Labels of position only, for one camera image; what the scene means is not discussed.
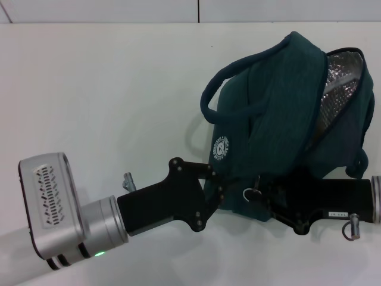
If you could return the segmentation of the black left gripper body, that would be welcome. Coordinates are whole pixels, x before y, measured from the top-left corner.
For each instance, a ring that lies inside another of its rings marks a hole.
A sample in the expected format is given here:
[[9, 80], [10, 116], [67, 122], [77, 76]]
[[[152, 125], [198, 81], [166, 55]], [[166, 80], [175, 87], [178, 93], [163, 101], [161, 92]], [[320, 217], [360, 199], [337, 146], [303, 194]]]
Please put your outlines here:
[[121, 219], [131, 237], [174, 220], [185, 222], [195, 232], [195, 212], [212, 195], [205, 195], [201, 179], [178, 171], [182, 161], [180, 157], [169, 161], [163, 181], [118, 197]]

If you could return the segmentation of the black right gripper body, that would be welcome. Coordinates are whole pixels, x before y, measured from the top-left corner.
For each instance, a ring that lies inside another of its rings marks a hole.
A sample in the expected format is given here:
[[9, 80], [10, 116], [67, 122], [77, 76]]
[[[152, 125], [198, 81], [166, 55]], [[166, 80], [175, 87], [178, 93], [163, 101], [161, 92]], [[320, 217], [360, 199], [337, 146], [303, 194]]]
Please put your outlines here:
[[322, 219], [349, 219], [376, 222], [376, 199], [369, 179], [322, 179], [307, 170], [293, 174], [293, 230], [298, 235], [309, 233], [311, 225]]

